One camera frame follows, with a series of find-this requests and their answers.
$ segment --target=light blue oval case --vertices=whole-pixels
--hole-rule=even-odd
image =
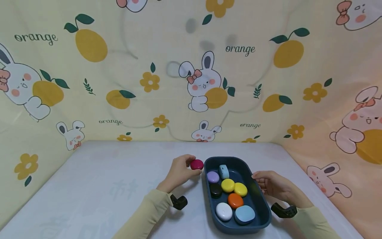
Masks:
[[[228,171],[227,165],[222,164],[219,166],[219,174],[223,180],[230,178],[230,172]]]
[[[241,206],[235,211],[235,220],[238,224],[245,225],[255,219],[255,211],[247,205]]]

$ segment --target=black bracelet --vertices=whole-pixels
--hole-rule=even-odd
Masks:
[[[187,199],[185,196],[181,196],[180,198],[176,198],[173,194],[170,196],[173,207],[182,210],[185,206],[187,206]]]
[[[270,209],[280,218],[292,218],[297,214],[297,207],[293,205],[285,209],[278,203],[275,203]]]

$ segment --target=table surface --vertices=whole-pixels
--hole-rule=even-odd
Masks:
[[[202,161],[234,156],[244,160],[253,172],[274,170],[301,188],[342,238],[362,238],[279,145],[88,141],[3,228],[0,239],[112,238],[144,195],[164,179],[172,159],[186,153]],[[170,208],[149,238],[303,238],[292,220],[280,219],[274,213],[272,223],[257,234],[221,233],[212,222],[203,174],[173,193],[186,196],[188,205],[181,211]],[[270,206],[278,202],[286,207],[270,197],[267,201]]]

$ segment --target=dark blue tray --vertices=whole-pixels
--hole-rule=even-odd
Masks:
[[[250,224],[239,225],[235,221],[234,216],[225,222],[220,220],[216,215],[216,206],[221,202],[227,203],[229,193],[223,192],[220,198],[212,198],[207,173],[215,171],[219,174],[219,166],[222,164],[227,165],[228,171],[230,172],[230,179],[234,182],[243,183],[248,189],[248,194],[243,197],[244,205],[252,207],[256,214],[255,219]],[[260,229],[266,228],[270,224],[272,214],[268,203],[257,182],[251,178],[252,172],[243,160],[236,157],[211,157],[204,162],[204,174],[206,176],[206,187],[212,220],[221,232],[233,235],[252,234],[259,232]]]

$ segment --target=beige sleeve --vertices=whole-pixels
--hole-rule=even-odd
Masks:
[[[293,220],[307,239],[341,239],[315,206],[298,208]]]
[[[172,205],[171,194],[151,190],[113,239],[146,239],[153,226]]]

